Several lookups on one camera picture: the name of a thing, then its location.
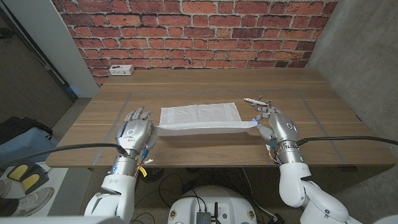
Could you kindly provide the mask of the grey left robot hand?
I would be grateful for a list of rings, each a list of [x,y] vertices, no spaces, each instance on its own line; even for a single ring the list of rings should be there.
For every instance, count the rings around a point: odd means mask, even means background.
[[[152,111],[144,112],[143,106],[127,114],[115,136],[116,144],[125,150],[120,155],[134,157],[142,154],[142,159],[147,157],[157,141],[157,129],[150,119],[151,114]]]

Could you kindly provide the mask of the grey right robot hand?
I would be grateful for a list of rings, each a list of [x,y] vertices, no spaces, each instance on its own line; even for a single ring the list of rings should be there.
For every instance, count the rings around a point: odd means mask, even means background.
[[[257,121],[257,129],[266,141],[276,140],[281,149],[299,148],[297,128],[288,116],[270,105],[252,105],[260,112],[254,121]]]

